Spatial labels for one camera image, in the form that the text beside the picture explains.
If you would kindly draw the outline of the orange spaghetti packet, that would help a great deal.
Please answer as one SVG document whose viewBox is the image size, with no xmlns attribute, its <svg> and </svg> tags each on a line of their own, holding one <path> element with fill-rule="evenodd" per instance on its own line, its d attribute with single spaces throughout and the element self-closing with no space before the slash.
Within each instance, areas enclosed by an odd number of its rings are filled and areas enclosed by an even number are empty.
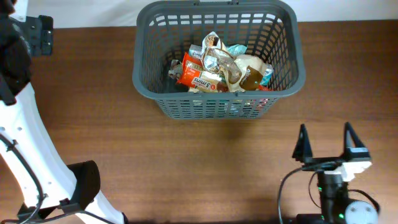
<svg viewBox="0 0 398 224">
<path fill-rule="evenodd" d="M 184 64 L 184 74 L 180 83 L 189 87 L 193 92 L 205 93 L 226 93 L 230 92 L 221 75 L 209 72 L 204 69 L 202 63 L 188 53 L 184 55 L 182 63 Z"/>
</svg>

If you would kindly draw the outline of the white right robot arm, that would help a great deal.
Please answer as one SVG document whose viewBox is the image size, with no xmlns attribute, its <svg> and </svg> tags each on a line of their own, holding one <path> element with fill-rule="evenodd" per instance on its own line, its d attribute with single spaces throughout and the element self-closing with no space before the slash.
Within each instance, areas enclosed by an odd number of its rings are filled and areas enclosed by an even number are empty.
<svg viewBox="0 0 398 224">
<path fill-rule="evenodd" d="M 368 148 L 349 122 L 344 127 L 343 153 L 337 157 L 313 157 L 304 124 L 292 158 L 302 163 L 302 170 L 317 176 L 320 196 L 319 214 L 298 214 L 296 223 L 377 223 L 380 205 L 362 190 L 349 189 L 356 174 L 372 165 Z"/>
</svg>

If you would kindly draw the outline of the light teal wipes packet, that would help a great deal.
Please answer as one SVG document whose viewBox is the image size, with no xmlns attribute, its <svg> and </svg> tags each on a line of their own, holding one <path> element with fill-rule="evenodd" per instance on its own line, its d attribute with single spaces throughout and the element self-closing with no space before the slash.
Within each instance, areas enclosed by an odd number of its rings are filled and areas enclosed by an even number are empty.
<svg viewBox="0 0 398 224">
<path fill-rule="evenodd" d="M 245 45 L 241 45 L 241 44 L 231 45 L 231 46 L 227 47 L 226 49 L 234 57 L 245 54 L 247 51 L 247 47 Z"/>
</svg>

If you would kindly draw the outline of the white tissue multipack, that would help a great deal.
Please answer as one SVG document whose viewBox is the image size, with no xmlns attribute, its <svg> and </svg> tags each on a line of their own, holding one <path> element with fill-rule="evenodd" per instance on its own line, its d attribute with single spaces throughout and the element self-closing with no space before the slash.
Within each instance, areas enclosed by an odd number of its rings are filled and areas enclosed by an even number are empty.
<svg viewBox="0 0 398 224">
<path fill-rule="evenodd" d="M 202 56 L 202 47 L 199 45 L 191 45 L 188 51 L 189 56 L 196 58 L 196 59 L 201 59 Z M 274 69 L 270 64 L 266 64 L 266 71 L 265 74 L 260 82 L 260 85 L 266 86 L 268 81 L 271 79 L 271 76 L 274 73 Z"/>
</svg>

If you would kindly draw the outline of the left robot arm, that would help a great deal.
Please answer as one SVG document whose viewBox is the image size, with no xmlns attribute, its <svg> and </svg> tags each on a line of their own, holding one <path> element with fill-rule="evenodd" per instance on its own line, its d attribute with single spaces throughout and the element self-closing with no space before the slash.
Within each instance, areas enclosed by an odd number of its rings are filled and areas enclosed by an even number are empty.
<svg viewBox="0 0 398 224">
<path fill-rule="evenodd" d="M 96 163 L 65 164 L 40 117 L 30 66 L 52 53 L 53 19 L 15 12 L 15 1 L 1 1 L 1 156 L 24 196 L 16 221 L 51 222 L 60 209 L 85 223 L 127 223 L 102 193 Z"/>
</svg>

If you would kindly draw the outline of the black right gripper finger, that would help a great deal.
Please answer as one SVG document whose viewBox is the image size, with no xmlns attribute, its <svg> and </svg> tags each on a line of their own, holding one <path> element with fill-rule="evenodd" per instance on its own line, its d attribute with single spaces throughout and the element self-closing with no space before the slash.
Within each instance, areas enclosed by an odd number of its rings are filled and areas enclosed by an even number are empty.
<svg viewBox="0 0 398 224">
<path fill-rule="evenodd" d="M 313 158 L 307 129 L 304 124 L 300 125 L 298 140 L 292 158 L 299 162 L 310 162 Z"/>
<path fill-rule="evenodd" d="M 368 148 L 363 144 L 349 122 L 344 126 L 344 151 L 346 161 L 370 161 Z"/>
</svg>

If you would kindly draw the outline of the beige brown snack bag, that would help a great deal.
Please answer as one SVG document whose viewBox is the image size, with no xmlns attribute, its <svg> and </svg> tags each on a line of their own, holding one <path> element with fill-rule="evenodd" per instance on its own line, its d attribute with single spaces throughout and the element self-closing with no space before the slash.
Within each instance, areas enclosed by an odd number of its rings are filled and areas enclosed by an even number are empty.
<svg viewBox="0 0 398 224">
<path fill-rule="evenodd" d="M 168 75 L 171 79 L 176 80 L 177 83 L 180 83 L 181 78 L 184 74 L 184 64 L 176 59 L 173 59 L 170 64 L 170 69 L 168 71 Z"/>
</svg>

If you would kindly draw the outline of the brown white snack bag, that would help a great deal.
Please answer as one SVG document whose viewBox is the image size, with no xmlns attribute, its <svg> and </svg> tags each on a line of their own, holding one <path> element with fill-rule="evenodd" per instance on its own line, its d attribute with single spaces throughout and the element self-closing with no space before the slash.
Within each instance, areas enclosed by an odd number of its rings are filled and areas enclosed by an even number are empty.
<svg viewBox="0 0 398 224">
<path fill-rule="evenodd" d="M 227 46 L 215 32 L 210 32 L 202 40 L 201 62 L 204 69 L 221 75 L 230 92 L 268 91 L 260 85 L 266 71 L 266 63 L 259 57 L 242 54 L 232 56 Z"/>
</svg>

